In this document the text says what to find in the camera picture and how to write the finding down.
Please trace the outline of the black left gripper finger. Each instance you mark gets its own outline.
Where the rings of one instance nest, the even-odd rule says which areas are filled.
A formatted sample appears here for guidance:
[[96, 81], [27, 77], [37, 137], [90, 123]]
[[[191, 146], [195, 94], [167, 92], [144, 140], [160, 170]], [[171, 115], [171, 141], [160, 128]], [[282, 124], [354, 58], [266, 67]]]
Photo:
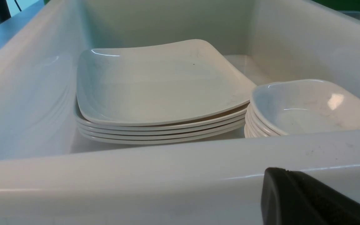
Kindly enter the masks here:
[[360, 203], [300, 171], [267, 168], [260, 205], [265, 225], [360, 225]]

